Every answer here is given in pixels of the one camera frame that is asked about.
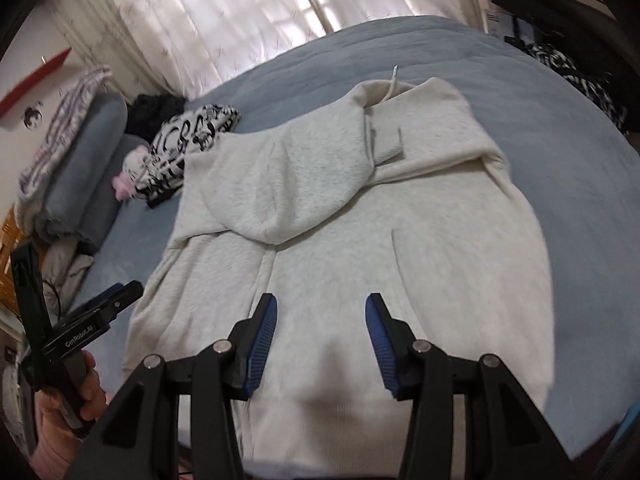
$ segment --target white curtain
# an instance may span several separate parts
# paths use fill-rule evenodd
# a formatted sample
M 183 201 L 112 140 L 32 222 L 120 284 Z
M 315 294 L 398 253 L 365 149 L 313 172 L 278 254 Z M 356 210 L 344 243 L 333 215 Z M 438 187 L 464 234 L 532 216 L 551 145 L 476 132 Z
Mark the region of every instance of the white curtain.
M 146 62 L 113 0 L 44 0 L 56 27 L 88 66 L 108 64 L 109 86 L 133 101 L 171 87 Z
M 324 35 L 309 0 L 115 0 L 149 64 L 195 98 Z
M 151 70 L 196 98 L 350 25 L 436 14 L 481 27 L 479 0 L 113 0 Z

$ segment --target pink plush toy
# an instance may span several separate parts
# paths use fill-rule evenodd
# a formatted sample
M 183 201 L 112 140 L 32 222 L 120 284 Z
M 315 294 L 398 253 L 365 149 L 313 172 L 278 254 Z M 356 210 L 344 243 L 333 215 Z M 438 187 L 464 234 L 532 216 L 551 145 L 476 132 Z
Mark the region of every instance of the pink plush toy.
M 111 179 L 111 185 L 116 191 L 116 200 L 122 202 L 132 198 L 136 193 L 136 182 L 146 170 L 146 160 L 149 158 L 149 150 L 140 145 L 135 150 L 127 153 L 122 161 L 122 172 Z

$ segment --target metal screw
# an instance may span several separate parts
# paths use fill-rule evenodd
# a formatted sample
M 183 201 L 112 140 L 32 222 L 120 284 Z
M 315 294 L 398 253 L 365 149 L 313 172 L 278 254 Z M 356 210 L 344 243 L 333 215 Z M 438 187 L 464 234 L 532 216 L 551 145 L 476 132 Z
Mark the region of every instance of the metal screw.
M 218 339 L 213 343 L 213 351 L 217 354 L 224 354 L 233 348 L 229 339 Z
M 482 358 L 482 364 L 489 368 L 497 368 L 500 366 L 500 358 L 497 355 L 487 354 Z
M 424 354 L 431 350 L 431 343 L 425 339 L 416 339 L 412 344 L 412 347 L 414 347 L 414 350 L 418 352 L 418 354 Z
M 142 364 L 145 365 L 145 368 L 155 368 L 162 362 L 162 358 L 158 354 L 151 354 L 145 357 L 145 360 L 142 361 Z

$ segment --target black and white patterned fabric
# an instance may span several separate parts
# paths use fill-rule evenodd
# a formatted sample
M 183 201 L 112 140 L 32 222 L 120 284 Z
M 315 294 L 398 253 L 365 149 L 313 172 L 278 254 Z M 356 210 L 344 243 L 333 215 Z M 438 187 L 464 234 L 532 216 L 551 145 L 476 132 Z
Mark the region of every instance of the black and white patterned fabric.
M 216 135 L 230 132 L 239 120 L 240 113 L 231 106 L 206 105 L 165 122 L 136 181 L 135 196 L 155 205 L 173 195 L 182 187 L 184 156 L 210 150 Z
M 602 110 L 625 137 L 628 136 L 628 132 L 624 128 L 626 108 L 617 107 L 614 104 L 613 99 L 598 78 L 579 72 L 570 57 L 549 44 L 528 44 L 524 46 L 524 52 L 547 65 L 571 83 L 574 88 Z

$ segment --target bed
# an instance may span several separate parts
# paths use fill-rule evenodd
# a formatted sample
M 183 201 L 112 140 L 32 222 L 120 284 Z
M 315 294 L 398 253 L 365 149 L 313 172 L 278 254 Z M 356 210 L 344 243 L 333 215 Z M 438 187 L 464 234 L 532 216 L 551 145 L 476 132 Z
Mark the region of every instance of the bed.
M 477 30 L 433 16 L 342 30 L 258 66 L 188 103 L 242 113 L 237 132 L 276 126 L 367 79 L 455 85 L 507 155 L 545 235 L 554 288 L 556 380 L 545 416 L 571 457 L 622 419 L 640 394 L 640 158 L 598 108 L 559 75 Z M 179 196 L 123 206 L 76 304 L 114 282 L 146 282 Z M 104 388 L 122 384 L 129 316 L 89 346 Z

